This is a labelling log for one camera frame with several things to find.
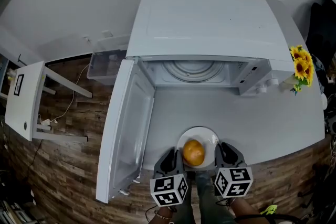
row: dark wood floor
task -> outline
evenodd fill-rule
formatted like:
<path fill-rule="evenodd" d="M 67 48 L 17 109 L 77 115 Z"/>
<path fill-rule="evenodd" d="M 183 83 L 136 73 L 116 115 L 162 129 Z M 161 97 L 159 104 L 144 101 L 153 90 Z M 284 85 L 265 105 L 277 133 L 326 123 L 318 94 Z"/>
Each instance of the dark wood floor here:
<path fill-rule="evenodd" d="M 50 68 L 76 82 L 89 60 L 58 63 Z M 75 94 L 67 114 L 53 126 L 55 133 L 86 135 L 89 141 L 42 142 L 34 165 L 29 168 L 27 181 L 35 193 L 37 208 L 46 216 L 48 223 L 147 223 L 145 211 L 154 205 L 150 196 L 149 171 L 143 172 L 141 184 L 131 185 L 130 196 L 117 197 L 108 205 L 95 200 L 100 143 L 112 87 L 88 80 L 86 70 L 78 84 L 93 92 L 93 98 Z M 55 96 L 43 95 L 40 106 L 42 119 L 62 115 L 72 98 L 72 92 L 57 83 L 49 87 L 57 93 Z M 3 149 L 2 154 L 15 170 L 18 180 L 26 177 L 27 167 L 39 144 L 40 140 L 28 142 L 11 131 L 10 158 Z M 298 209 L 302 199 L 297 197 L 297 193 L 313 184 L 312 165 L 328 163 L 329 160 L 329 139 L 326 138 L 294 154 L 253 165 L 254 183 L 247 199 L 257 209 L 277 204 L 279 213 L 301 217 L 303 211 Z M 192 193 L 195 219 L 199 221 L 195 188 Z"/>

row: microwave knob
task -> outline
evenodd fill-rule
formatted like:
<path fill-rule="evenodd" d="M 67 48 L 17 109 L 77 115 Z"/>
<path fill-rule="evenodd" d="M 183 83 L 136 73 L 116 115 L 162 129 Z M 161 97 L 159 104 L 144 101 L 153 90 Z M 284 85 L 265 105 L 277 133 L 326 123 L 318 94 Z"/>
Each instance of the microwave knob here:
<path fill-rule="evenodd" d="M 267 92 L 267 88 L 266 87 L 260 87 L 260 88 L 257 88 L 257 93 L 260 94 L 260 93 L 266 93 Z"/>
<path fill-rule="evenodd" d="M 278 79 L 269 79 L 266 81 L 266 84 L 268 87 L 273 86 L 273 85 L 279 85 L 279 80 Z"/>

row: black and white cube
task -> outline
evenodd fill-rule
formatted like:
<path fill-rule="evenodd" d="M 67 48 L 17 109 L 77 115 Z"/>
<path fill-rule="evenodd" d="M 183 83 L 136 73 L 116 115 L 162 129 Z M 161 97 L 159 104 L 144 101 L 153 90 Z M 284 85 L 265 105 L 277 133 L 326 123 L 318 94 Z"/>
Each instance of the black and white cube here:
<path fill-rule="evenodd" d="M 158 206 L 179 205 L 188 191 L 183 174 L 150 180 L 151 195 Z"/>
<path fill-rule="evenodd" d="M 245 168 L 220 168 L 215 186 L 223 198 L 245 196 L 253 182 L 252 170 Z"/>

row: microwave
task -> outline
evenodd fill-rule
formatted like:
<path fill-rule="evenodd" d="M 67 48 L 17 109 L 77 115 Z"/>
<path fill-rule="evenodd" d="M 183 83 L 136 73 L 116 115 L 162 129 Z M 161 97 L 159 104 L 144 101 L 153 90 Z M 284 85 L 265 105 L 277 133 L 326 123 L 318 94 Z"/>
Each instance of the microwave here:
<path fill-rule="evenodd" d="M 173 96 L 155 100 L 157 91 L 235 88 L 262 98 L 293 73 L 288 44 L 266 0 L 141 0 L 109 104 L 96 198 L 108 202 L 140 175 L 153 106 Z"/>

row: orange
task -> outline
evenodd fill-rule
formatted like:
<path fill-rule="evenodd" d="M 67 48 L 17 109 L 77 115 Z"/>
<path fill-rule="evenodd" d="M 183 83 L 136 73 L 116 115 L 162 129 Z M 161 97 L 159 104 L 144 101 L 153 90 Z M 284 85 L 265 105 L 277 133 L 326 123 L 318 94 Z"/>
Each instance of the orange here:
<path fill-rule="evenodd" d="M 192 166 L 201 165 L 204 161 L 204 148 L 197 140 L 190 140 L 184 144 L 183 157 Z"/>

